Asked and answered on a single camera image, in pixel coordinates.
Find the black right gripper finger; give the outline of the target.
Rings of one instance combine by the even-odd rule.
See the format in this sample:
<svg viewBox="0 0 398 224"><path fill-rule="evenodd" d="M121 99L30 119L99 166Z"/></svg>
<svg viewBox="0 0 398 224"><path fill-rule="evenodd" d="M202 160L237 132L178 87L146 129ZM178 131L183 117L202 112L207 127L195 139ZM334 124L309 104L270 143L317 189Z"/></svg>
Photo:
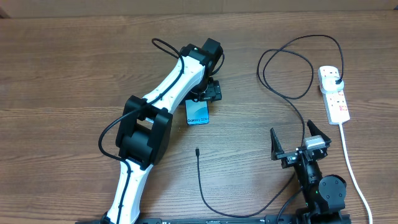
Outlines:
<svg viewBox="0 0 398 224"><path fill-rule="evenodd" d="M271 135L271 159L273 161L279 160L280 155L284 153L284 150L282 146L280 145L280 142L277 138L277 135L274 131L274 128L270 129L270 135Z"/></svg>
<svg viewBox="0 0 398 224"><path fill-rule="evenodd" d="M320 129L318 129L317 126L310 119L307 121L307 126L309 128L311 136L320 135L325 142L325 146L330 147L331 139Z"/></svg>

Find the blue Galaxy smartphone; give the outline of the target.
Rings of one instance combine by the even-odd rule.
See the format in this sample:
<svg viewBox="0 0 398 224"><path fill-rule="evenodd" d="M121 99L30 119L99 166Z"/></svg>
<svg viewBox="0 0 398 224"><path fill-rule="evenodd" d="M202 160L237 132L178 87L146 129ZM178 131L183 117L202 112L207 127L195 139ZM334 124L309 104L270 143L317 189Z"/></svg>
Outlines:
<svg viewBox="0 0 398 224"><path fill-rule="evenodd" d="M210 122L208 103L206 101L185 101L187 124L200 125L208 124Z"/></svg>

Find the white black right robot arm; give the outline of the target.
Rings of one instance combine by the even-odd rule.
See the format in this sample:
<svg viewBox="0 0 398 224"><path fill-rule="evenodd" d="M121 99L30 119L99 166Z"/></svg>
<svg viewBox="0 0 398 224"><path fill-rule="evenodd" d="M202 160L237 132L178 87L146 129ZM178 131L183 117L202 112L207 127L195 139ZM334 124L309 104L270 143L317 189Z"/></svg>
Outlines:
<svg viewBox="0 0 398 224"><path fill-rule="evenodd" d="M294 152L284 152L274 129L271 134L271 159L280 160L282 168L293 167L300 189L294 193L277 215L266 216L269 223L314 223L347 224L349 215L341 213L345 209L346 181L338 175L323 176L317 161L327 156L331 139L320 131L312 121L307 121L311 136L303 140L303 145ZM299 208L293 215L283 215L288 204L303 194L306 207Z"/></svg>

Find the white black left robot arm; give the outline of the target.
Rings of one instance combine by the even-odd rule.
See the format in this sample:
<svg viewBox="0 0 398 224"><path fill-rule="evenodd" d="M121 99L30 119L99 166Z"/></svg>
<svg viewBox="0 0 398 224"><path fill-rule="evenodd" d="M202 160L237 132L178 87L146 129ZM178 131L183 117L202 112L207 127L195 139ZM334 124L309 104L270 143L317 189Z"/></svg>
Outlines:
<svg viewBox="0 0 398 224"><path fill-rule="evenodd" d="M202 47L188 44L180 50L158 38L153 38L152 43L176 58L177 63L150 93L142 98L132 95L122 116L107 125L99 136L101 153L119 161L121 168L112 206L100 223L138 220L147 178L168 148L177 107L187 100L201 103L222 99L220 84L213 79L224 62L218 41L207 39Z"/></svg>

